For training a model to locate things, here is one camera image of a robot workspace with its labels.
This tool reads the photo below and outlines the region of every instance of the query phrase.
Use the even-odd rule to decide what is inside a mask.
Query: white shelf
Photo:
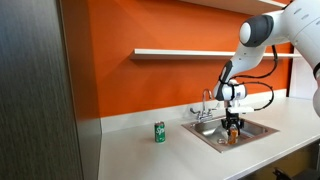
[[[230,59],[235,52],[228,51],[190,51],[162,49],[134,49],[130,54],[133,60],[225,60]],[[301,57],[300,54],[278,53],[278,58]],[[273,59],[272,53],[264,53],[263,59]]]
[[[281,10],[286,4],[272,0],[180,0],[249,15]]]

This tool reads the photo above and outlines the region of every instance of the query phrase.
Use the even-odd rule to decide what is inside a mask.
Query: kitchen sink basin
[[[221,120],[224,119],[225,117],[222,116],[204,122],[186,123],[182,126],[220,153],[278,132],[276,129],[244,119],[244,127],[240,130],[236,143],[228,144],[227,131],[221,125]]]

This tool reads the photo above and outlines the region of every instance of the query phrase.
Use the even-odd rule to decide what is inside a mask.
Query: white countertop
[[[153,123],[104,133],[99,180],[238,179],[320,139],[320,118],[310,100],[280,98],[241,117],[279,132],[224,153],[181,126],[191,118],[166,121],[161,144],[154,142]]]

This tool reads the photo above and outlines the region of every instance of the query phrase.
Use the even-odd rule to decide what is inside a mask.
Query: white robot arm
[[[284,10],[254,16],[240,28],[240,43],[235,55],[224,66],[214,88],[219,101],[234,102],[247,95],[243,84],[232,77],[256,67],[267,46],[291,42],[313,69],[320,85],[320,0],[295,0]],[[313,98],[314,109],[320,116],[320,88]],[[236,103],[227,107],[227,117],[250,112]]]

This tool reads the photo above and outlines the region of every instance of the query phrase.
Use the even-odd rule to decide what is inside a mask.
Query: green soda can
[[[164,122],[156,122],[154,124],[154,135],[155,135],[155,141],[157,143],[162,143],[166,140],[166,134],[164,131]]]

